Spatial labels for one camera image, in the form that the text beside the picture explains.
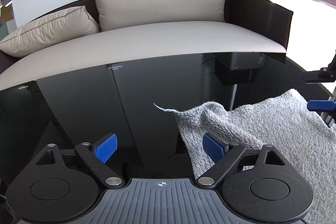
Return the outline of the dark sofa beige seat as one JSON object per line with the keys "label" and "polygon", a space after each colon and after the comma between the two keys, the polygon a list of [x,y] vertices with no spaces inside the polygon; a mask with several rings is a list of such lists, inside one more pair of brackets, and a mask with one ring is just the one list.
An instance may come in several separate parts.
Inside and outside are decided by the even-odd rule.
{"label": "dark sofa beige seat", "polygon": [[1,55],[1,89],[98,65],[197,53],[286,55],[293,13],[268,0],[226,0],[223,22],[126,27],[50,46],[21,59]]}

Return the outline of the grey terry towel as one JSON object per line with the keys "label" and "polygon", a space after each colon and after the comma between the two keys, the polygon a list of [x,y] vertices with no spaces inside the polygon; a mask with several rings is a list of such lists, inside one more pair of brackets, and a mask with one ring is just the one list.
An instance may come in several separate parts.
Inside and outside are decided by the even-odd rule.
{"label": "grey terry towel", "polygon": [[187,111],[168,109],[189,152],[193,173],[200,177],[214,162],[202,146],[203,135],[250,149],[274,145],[307,179],[314,201],[307,223],[335,223],[335,132],[295,89],[253,105],[227,111],[217,102],[206,102]]}

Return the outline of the small beige side cushion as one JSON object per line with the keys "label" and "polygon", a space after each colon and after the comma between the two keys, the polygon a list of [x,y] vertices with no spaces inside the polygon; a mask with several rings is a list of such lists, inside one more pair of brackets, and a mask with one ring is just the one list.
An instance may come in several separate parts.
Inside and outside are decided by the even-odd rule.
{"label": "small beige side cushion", "polygon": [[68,40],[100,32],[100,26],[84,6],[53,12],[19,27],[1,40],[1,51],[25,57]]}

